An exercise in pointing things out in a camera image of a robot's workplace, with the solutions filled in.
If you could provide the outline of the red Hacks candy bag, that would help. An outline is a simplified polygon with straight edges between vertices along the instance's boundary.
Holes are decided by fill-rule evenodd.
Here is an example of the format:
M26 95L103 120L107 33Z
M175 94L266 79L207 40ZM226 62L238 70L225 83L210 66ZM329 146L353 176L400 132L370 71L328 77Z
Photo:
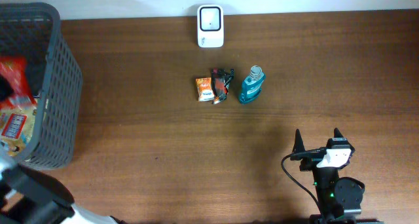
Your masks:
M27 60L18 56L1 57L1 109L35 107L26 77Z

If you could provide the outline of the orange snack packet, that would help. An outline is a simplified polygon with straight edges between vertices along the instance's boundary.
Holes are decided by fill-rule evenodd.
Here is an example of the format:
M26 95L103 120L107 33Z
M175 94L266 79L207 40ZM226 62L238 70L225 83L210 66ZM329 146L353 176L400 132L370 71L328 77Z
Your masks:
M215 99L215 94L211 85L211 77L196 79L196 87L199 102L206 102Z

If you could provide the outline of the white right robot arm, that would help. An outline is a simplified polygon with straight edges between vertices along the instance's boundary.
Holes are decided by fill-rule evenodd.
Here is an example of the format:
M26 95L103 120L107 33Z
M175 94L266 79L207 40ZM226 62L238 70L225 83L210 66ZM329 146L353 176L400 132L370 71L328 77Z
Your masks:
M349 165L355 152L351 143L334 129L334 135L324 147L305 149L300 130L295 132L291 160L300 162L301 172L312 172L316 189L315 203L319 214L311 215L309 223L333 224L380 223L377 219L358 219L365 184L352 177L340 177L338 172Z

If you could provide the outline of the beige wet wipes pack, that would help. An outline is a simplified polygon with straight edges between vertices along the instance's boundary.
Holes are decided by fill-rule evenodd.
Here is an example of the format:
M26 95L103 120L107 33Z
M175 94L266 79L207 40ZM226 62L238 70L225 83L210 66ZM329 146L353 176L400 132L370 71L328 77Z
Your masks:
M37 105L1 110L1 148L10 157L19 155L30 143Z

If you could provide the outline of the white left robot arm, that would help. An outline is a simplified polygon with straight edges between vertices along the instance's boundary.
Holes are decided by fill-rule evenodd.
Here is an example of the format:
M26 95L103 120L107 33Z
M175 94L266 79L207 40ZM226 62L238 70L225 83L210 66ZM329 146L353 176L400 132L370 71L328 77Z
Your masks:
M75 204L57 179L22 166L1 150L1 222L39 224L122 224Z

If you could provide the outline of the black red snack packet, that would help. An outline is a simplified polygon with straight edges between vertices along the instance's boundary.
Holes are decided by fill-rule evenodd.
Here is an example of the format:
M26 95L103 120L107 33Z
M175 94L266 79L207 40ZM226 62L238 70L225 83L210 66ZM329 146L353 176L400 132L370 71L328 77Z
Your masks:
M212 104L218 104L227 99L228 88L234 78L234 69L226 71L225 69L214 68L211 69L211 83L215 98Z

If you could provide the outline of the blue mouthwash bottle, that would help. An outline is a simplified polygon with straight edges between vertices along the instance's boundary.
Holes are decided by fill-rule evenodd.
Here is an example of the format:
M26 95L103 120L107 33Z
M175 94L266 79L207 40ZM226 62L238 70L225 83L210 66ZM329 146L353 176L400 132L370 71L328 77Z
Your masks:
M242 104L250 103L256 100L261 93L261 86L266 79L266 75L260 66L254 65L251 67L249 75L242 83L242 89L239 96L239 101Z

